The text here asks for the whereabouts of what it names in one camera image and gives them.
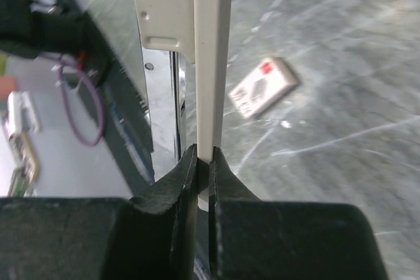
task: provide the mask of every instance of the purple cable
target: purple cable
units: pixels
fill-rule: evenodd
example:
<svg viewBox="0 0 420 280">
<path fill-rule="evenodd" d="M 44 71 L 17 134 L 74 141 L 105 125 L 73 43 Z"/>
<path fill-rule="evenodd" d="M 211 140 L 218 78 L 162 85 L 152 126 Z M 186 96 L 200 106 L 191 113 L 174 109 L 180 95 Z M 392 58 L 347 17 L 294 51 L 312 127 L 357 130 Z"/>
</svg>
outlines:
<svg viewBox="0 0 420 280">
<path fill-rule="evenodd" d="M 65 62 L 62 60 L 62 56 L 60 58 L 53 58 L 53 57 L 49 57 L 46 55 L 42 55 L 42 57 L 49 59 L 49 60 L 54 60 L 60 63 L 60 67 L 58 69 L 58 80 L 60 81 L 60 88 L 61 88 L 61 94 L 63 97 L 63 103 L 64 103 L 64 109 L 66 110 L 66 115 L 68 118 L 68 121 L 70 123 L 70 126 L 73 130 L 73 133 L 75 134 L 76 138 L 85 146 L 89 146 L 89 147 L 93 147 L 95 145 L 97 145 L 100 141 L 100 139 L 102 138 L 102 135 L 104 134 L 104 128 L 105 128 L 105 116 L 104 116 L 104 107 L 102 105 L 102 102 L 100 101 L 100 97 L 98 92 L 95 89 L 95 86 L 93 85 L 93 83 L 91 82 L 91 80 L 89 79 L 89 77 L 86 75 L 86 73 L 84 73 L 83 71 L 81 71 L 77 66 L 72 65 L 71 63 Z M 67 96 L 67 92 L 66 92 L 66 88 L 63 85 L 64 82 L 64 77 L 63 77 L 63 71 L 64 71 L 64 67 L 71 67 L 76 71 L 77 76 L 80 78 L 80 80 L 85 84 L 85 86 L 87 87 L 88 91 L 90 92 L 92 99 L 93 99 L 93 103 L 94 106 L 96 108 L 96 114 L 98 115 L 98 134 L 96 136 L 96 138 L 93 141 L 88 141 L 86 140 L 81 133 L 79 132 L 79 130 L 77 129 L 73 117 L 72 117 L 72 113 L 70 111 L 70 105 L 68 102 L 68 96 Z"/>
</svg>

